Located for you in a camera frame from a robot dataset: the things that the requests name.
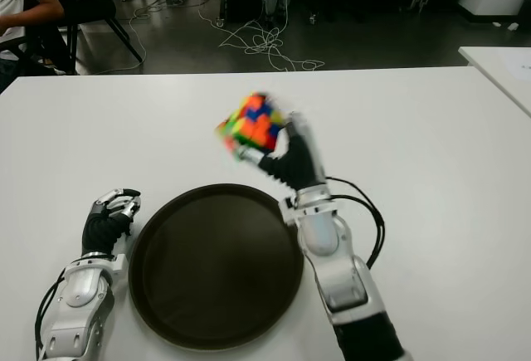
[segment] robotic finger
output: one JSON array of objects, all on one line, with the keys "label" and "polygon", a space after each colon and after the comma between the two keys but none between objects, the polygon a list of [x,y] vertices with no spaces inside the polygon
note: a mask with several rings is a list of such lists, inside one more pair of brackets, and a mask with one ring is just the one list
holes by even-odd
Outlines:
[{"label": "robotic finger", "polygon": [[302,116],[296,112],[289,114],[284,130],[289,145],[287,152],[281,157],[272,158],[258,149],[241,144],[236,148],[236,155],[255,164],[295,191],[326,183],[313,136]]},{"label": "robotic finger", "polygon": [[109,255],[122,234],[130,235],[129,225],[140,204],[140,192],[133,189],[114,189],[96,199],[83,230],[81,254]]}]

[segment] black cable sleeve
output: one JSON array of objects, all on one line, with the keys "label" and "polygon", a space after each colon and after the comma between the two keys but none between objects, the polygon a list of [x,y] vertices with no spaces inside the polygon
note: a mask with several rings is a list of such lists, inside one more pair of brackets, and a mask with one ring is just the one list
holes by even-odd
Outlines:
[{"label": "black cable sleeve", "polygon": [[106,212],[90,214],[83,230],[81,255],[92,251],[100,251],[106,255],[112,254],[114,244],[122,234],[130,234],[131,221],[124,214],[117,214],[113,217],[108,217]]},{"label": "black cable sleeve", "polygon": [[361,193],[362,196],[365,198],[365,200],[366,200],[366,201],[367,201],[367,202],[368,202],[373,208],[377,209],[376,206],[374,206],[373,201],[371,201],[371,198],[369,198],[369,197],[367,196],[367,194],[366,194],[364,191],[362,191],[362,189],[361,189],[360,187],[358,187],[356,184],[351,183],[350,181],[345,180],[345,179],[343,179],[343,178],[337,178],[337,177],[332,177],[332,176],[326,176],[326,179],[327,179],[327,180],[332,180],[332,181],[337,181],[338,183],[344,183],[344,184],[349,185],[350,187],[354,188],[356,191],[358,191],[359,193]]},{"label": "black cable sleeve", "polygon": [[404,355],[387,313],[334,326],[345,361],[395,361]]},{"label": "black cable sleeve", "polygon": [[65,277],[63,276],[65,274],[65,269],[63,269],[60,273],[60,275],[57,277],[57,281],[48,289],[47,293],[42,298],[41,303],[39,304],[39,310],[37,311],[37,318],[35,319],[35,353],[37,360],[39,359],[39,352],[41,351],[43,347],[43,343],[41,341],[41,327],[42,327],[42,320],[44,319],[44,315],[46,314],[48,308],[50,307],[51,302],[53,301],[53,298],[55,297],[57,293],[57,289],[59,288],[59,284],[65,280]]},{"label": "black cable sleeve", "polygon": [[376,224],[376,241],[374,242],[373,251],[371,256],[367,260],[367,267],[369,270],[373,267],[374,262],[378,259],[380,252],[383,248],[383,242],[385,241],[385,222],[383,221],[382,214],[375,208],[371,207],[367,202],[362,199],[350,196],[350,195],[332,195],[330,199],[347,199],[363,205],[370,211]]}]

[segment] dark round tray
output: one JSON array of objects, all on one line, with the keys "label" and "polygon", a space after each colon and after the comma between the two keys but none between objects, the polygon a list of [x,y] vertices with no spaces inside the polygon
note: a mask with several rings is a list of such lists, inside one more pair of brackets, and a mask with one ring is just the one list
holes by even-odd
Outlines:
[{"label": "dark round tray", "polygon": [[295,227],[254,188],[217,184],[166,204],[134,246],[129,288],[145,323],[191,349],[229,349],[287,310],[303,270]]}]

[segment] chair leg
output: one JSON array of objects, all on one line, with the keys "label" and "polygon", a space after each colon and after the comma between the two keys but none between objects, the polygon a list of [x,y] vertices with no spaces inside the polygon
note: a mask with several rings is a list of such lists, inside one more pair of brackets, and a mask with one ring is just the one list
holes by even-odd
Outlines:
[{"label": "chair leg", "polygon": [[131,51],[131,54],[134,55],[134,57],[139,61],[142,62],[142,57],[139,55],[139,53],[134,49],[133,45],[129,42],[127,37],[124,36],[122,31],[119,29],[119,27],[116,26],[116,24],[111,19],[105,20],[107,24],[109,24],[110,28],[116,33],[116,36],[119,37],[119,39],[125,44],[127,48],[129,48],[129,51]]},{"label": "chair leg", "polygon": [[116,20],[116,18],[110,18],[110,21],[112,21],[112,23],[114,23],[114,26],[118,28],[118,30],[122,33],[122,35],[124,35],[124,37],[131,41],[131,38],[129,37],[129,34],[125,31],[124,27],[122,27],[119,22]]},{"label": "chair leg", "polygon": [[22,51],[18,46],[12,47],[8,49],[10,52],[12,52],[15,56],[18,57],[18,63],[15,66],[15,71],[13,72],[14,77],[20,76],[20,73],[22,71],[22,68],[24,66],[27,66],[32,63],[32,60],[29,56],[27,56],[24,51]]},{"label": "chair leg", "polygon": [[72,71],[75,71],[77,56],[77,25],[72,25],[71,28],[71,47]]},{"label": "chair leg", "polygon": [[72,25],[66,26],[66,46],[68,47],[68,52],[72,53]]}]

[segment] rubik's cube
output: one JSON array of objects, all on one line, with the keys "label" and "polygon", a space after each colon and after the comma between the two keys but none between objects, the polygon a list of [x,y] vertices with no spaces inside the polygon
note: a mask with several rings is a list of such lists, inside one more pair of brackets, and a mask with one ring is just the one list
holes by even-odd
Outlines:
[{"label": "rubik's cube", "polygon": [[267,97],[253,93],[241,102],[237,111],[217,126],[217,131],[231,151],[238,144],[244,144],[268,154],[275,150],[283,124],[282,115]]}]

